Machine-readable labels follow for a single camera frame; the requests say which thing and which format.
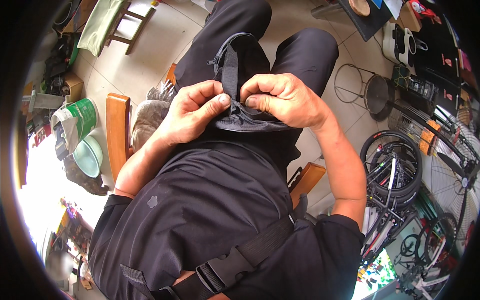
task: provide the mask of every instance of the light green cloth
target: light green cloth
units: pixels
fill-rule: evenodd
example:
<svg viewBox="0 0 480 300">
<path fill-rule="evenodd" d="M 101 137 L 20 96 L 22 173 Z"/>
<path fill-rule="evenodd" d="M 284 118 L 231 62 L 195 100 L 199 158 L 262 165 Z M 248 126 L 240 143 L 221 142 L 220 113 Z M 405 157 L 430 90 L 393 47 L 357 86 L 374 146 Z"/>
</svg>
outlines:
<svg viewBox="0 0 480 300">
<path fill-rule="evenodd" d="M 87 49 L 98 57 L 110 32 L 110 26 L 125 0 L 98 0 L 78 41 L 77 48 Z"/>
</svg>

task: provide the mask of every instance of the black t-shirt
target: black t-shirt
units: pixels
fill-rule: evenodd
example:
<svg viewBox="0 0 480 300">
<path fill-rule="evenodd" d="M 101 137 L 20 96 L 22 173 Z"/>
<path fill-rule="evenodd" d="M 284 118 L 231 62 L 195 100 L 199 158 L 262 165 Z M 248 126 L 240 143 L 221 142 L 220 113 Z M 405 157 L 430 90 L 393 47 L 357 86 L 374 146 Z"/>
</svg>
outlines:
<svg viewBox="0 0 480 300">
<path fill-rule="evenodd" d="M 292 211 L 286 183 L 268 158 L 227 142 L 184 149 L 135 199 L 110 198 L 116 204 L 105 207 L 89 250 L 94 281 L 110 299 L 145 299 L 120 264 L 143 271 L 150 290 L 157 290 Z M 345 216 L 325 217 L 315 227 L 297 220 L 287 242 L 225 294 L 349 300 L 363 238 Z"/>
</svg>

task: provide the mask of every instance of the round wooden lid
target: round wooden lid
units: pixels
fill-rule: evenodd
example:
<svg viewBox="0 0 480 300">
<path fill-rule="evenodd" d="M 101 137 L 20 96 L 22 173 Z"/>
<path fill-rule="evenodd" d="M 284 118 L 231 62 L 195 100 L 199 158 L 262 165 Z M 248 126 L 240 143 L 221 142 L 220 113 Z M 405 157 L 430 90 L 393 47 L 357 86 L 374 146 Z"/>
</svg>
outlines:
<svg viewBox="0 0 480 300">
<path fill-rule="evenodd" d="M 357 15 L 363 17 L 370 15 L 370 5 L 367 0 L 348 0 L 348 2 Z"/>
</svg>

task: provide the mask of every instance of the red toy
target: red toy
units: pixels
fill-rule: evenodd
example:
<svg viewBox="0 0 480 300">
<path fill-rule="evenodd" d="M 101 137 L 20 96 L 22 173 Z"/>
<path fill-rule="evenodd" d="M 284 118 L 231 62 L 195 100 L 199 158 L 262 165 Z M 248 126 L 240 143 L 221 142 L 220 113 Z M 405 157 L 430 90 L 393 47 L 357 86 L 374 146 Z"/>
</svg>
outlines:
<svg viewBox="0 0 480 300">
<path fill-rule="evenodd" d="M 427 9 L 425 6 L 420 4 L 419 0 L 410 0 L 409 2 L 417 18 L 423 19 L 424 17 L 429 17 L 432 20 L 432 23 L 435 21 L 438 24 L 442 24 L 442 20 L 440 20 L 440 18 L 431 9 Z"/>
</svg>

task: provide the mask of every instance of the shirt sleeve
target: shirt sleeve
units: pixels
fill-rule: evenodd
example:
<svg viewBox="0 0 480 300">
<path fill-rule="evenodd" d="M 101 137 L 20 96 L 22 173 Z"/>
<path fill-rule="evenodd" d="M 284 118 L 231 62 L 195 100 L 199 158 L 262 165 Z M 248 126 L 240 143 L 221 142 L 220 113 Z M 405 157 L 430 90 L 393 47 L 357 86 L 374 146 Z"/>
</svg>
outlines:
<svg viewBox="0 0 480 300">
<path fill-rule="evenodd" d="M 349 217 L 332 215 L 321 219 L 313 231 L 317 237 L 325 280 L 330 287 L 325 299 L 351 299 L 361 263 L 365 236 Z"/>
<path fill-rule="evenodd" d="M 92 274 L 95 272 L 95 265 L 101 265 L 103 261 L 102 249 L 108 246 L 113 231 L 130 202 L 132 202 L 132 199 L 126 196 L 111 194 L 108 197 L 103 213 L 93 231 L 88 249 L 88 264 Z"/>
</svg>

